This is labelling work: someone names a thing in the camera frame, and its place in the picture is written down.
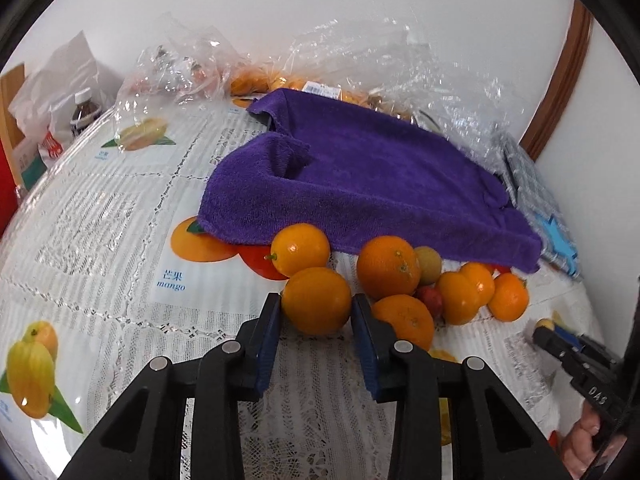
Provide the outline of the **right hand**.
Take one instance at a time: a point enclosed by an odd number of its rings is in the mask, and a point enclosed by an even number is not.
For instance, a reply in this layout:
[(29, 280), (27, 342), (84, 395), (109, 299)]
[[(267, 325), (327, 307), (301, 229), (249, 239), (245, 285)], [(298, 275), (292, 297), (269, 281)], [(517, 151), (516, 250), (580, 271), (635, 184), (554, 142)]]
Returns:
[(560, 447), (560, 459), (573, 479), (579, 479), (596, 460), (592, 439), (600, 431), (600, 417), (592, 406), (585, 401), (582, 414)]

